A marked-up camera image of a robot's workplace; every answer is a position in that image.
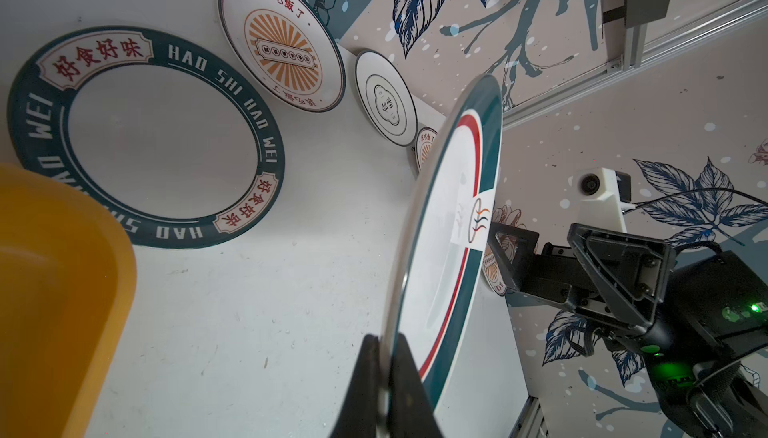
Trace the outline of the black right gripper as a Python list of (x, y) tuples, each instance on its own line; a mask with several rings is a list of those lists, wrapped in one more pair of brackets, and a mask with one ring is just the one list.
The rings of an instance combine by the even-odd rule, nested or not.
[(570, 247), (539, 234), (492, 223), (487, 240), (497, 268), (497, 294), (522, 292), (622, 333), (645, 333), (665, 298), (675, 254), (663, 240), (573, 224)]

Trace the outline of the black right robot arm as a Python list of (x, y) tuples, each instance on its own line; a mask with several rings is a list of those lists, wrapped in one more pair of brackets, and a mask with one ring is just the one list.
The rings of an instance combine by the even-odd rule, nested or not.
[(767, 397), (742, 374), (767, 346), (767, 287), (735, 253), (678, 267), (669, 243), (583, 224), (567, 245), (495, 223), (489, 247), (509, 290), (557, 308), (545, 357), (597, 342), (628, 379), (644, 367), (665, 416), (693, 437), (763, 437)]

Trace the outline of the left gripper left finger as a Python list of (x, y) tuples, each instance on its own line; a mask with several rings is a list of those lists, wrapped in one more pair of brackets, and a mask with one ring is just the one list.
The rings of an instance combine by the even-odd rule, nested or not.
[(362, 340), (349, 386), (330, 437), (376, 437), (379, 389), (379, 339), (368, 334)]

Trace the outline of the red green rim plate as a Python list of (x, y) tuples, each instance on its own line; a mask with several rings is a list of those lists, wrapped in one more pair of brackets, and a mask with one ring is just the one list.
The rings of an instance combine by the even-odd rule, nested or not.
[(422, 165), (396, 249), (380, 369), (392, 375), (405, 340), (428, 403), (437, 406), (474, 300), (496, 196), (502, 99), (495, 77), (474, 79)]

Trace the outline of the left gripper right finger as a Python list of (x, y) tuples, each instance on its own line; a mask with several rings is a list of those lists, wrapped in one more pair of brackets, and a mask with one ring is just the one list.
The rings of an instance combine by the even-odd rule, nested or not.
[(386, 423), (390, 437), (443, 437), (402, 333), (395, 341), (388, 385), (390, 405)]

